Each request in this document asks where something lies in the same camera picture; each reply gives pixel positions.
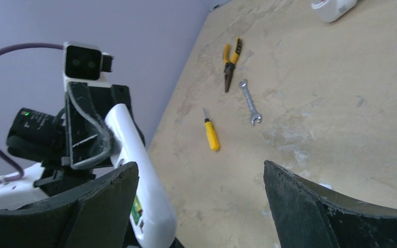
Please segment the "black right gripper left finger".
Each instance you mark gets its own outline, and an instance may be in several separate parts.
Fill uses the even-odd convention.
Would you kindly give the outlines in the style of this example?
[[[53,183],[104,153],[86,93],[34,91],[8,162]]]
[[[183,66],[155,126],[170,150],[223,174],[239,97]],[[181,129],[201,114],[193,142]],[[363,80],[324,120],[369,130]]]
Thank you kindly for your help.
[[[129,162],[58,195],[0,209],[0,247],[122,247],[138,181]]]

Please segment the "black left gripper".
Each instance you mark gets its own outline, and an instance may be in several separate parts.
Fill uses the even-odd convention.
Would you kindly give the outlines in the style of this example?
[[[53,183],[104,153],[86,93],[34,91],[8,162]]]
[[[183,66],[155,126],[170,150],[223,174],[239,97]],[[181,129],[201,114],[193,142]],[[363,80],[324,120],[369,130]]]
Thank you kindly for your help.
[[[56,161],[44,160],[41,178],[34,187],[54,196],[95,179],[95,168],[111,167],[114,135],[107,127],[107,113],[125,104],[143,145],[145,136],[134,120],[130,89],[125,85],[107,87],[70,82],[65,94],[65,154]]]

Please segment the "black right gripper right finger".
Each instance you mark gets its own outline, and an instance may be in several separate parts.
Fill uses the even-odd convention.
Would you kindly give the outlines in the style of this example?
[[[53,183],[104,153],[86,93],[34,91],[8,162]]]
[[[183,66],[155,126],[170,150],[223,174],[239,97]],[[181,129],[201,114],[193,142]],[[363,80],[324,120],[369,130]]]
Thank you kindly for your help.
[[[264,162],[282,247],[397,247],[397,209],[358,200]]]

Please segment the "green battery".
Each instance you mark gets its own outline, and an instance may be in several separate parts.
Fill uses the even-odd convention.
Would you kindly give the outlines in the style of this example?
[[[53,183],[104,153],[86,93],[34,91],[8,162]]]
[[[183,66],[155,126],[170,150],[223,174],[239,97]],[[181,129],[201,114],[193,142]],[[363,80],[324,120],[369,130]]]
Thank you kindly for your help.
[[[138,196],[136,195],[134,197],[133,206],[131,209],[131,217],[132,217],[132,220],[136,226],[139,226],[142,215],[143,215],[143,208],[142,208],[142,205],[140,203]]]

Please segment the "white remote control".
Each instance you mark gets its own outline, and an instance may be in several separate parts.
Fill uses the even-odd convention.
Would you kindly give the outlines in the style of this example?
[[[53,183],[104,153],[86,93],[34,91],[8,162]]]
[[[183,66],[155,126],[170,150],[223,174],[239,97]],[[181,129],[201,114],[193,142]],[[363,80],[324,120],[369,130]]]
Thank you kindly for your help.
[[[175,241],[177,215],[159,180],[125,104],[117,104],[105,117],[116,139],[117,152],[111,156],[115,168],[129,162],[138,166],[139,182],[135,193],[143,208],[139,226],[130,224],[140,247],[171,247]]]

